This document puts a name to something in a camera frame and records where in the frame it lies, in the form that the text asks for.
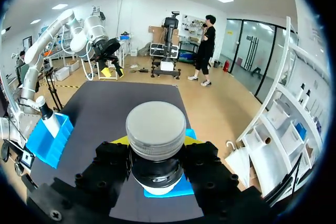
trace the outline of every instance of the gray table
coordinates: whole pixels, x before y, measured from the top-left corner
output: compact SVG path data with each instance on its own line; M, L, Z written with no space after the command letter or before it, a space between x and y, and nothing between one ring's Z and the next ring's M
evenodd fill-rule
M86 82L62 110L70 117L74 130L57 169L35 159L31 176L38 185L51 184L54 177L75 186L75 174L83 172L96 156L103 141L126 136L128 113L148 101L169 102L184 113L190 123L176 86L128 82ZM202 216L194 195L167 199L145 198L143 188L130 175L124 183L110 216L133 221L164 222Z

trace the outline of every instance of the jar lid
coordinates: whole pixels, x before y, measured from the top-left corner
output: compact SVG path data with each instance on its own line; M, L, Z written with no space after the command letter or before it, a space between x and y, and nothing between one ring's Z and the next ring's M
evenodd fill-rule
M142 103L126 119L132 149L139 156L152 161L175 155L184 143L185 130L183 112L167 102Z

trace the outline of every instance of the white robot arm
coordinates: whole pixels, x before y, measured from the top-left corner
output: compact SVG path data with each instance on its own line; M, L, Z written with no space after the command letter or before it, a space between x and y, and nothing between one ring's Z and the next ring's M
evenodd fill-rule
M66 26L71 30L72 41L70 43L71 51L77 54L82 59L87 57L88 59L96 55L111 55L116 51L120 44L117 42L111 42L105 32L104 27L101 25L100 19L97 16L88 17L84 26L81 27L79 22L76 20L72 9L64 11L37 39L37 41L28 49L25 54L25 63L29 65L29 69L25 75L23 82L22 93L20 96L20 101L26 106L19 107L18 103L14 100L9 87L6 87L4 83L4 91L8 97L8 101L11 107L13 124L8 118L0 118L0 128L1 128L1 138L5 140L11 140L16 142L21 148L26 144L26 139L29 134L34 129L34 124L27 124L27 119L23 118L26 115L36 116L36 106L34 102L35 87L39 72L43 65L43 57L40 55L41 51L46 47L46 45L53 40L54 36L59 32L59 30ZM18 129L24 129L23 135Z

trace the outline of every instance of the wooden floor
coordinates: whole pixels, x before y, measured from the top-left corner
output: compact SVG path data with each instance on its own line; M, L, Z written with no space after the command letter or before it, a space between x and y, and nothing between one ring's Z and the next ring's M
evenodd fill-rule
M62 67L62 61L53 61L54 66ZM177 67L182 69L180 80L176 80L171 76L161 75L159 78L151 78L150 73L130 73L130 66L137 64L139 68L150 69L150 58L148 57L126 57L124 77L118 81L140 82L140 83L158 83L177 85L187 111L187 115L191 127L195 130L197 138L202 141L211 141L218 148L218 156L223 161L230 154L230 149L226 147L226 141L235 141L242 131L247 127L258 109L260 103L248 90L234 77L228 73L224 73L220 68L212 68L209 72L212 85L210 87L202 87L200 83L204 80L204 76L200 73L199 81L189 81L187 76L194 74L192 65L181 63ZM86 77L80 68L71 74L64 81L57 81L59 86L81 86L86 81ZM37 98L40 95L46 97L47 103L54 106L49 91L42 84ZM77 88L59 87L57 93L62 104L66 104ZM15 175L13 162L6 164L1 163L8 180L18 190L19 195L26 198L26 188Z

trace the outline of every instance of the glass wall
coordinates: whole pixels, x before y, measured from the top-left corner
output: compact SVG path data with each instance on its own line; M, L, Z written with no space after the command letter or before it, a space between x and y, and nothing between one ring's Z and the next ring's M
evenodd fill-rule
M267 69L265 80L262 83L258 94L256 95L256 97L261 102L264 102L264 100L265 100L265 98L268 94L268 91L273 84L275 75L277 74L277 71L279 69L279 65L280 65L281 57L282 57L282 52L283 52L283 46L285 45L285 35L286 35L286 30L282 29L280 27L277 27L277 33L276 33L273 53L272 53L272 56L271 56L271 61L270 61L269 67ZM290 33L289 42L294 43L294 44L297 43L296 34ZM288 73L290 72L290 69L293 66L295 56L293 55L292 52L290 52L290 54L288 54L287 57L290 57L290 59L288 59L286 61L285 67L283 68L283 73L282 73L282 76L280 78L280 83L282 83L282 84L286 84L287 75L288 75Z
M275 29L275 26L259 22L243 23L240 45L231 74L254 95L265 75ZM265 78L264 82L272 84L270 78Z
M226 24L225 36L222 46L222 51L220 53L219 61L224 63L225 61L230 62L232 66L233 59L235 58L239 34L242 21L241 20L228 20Z

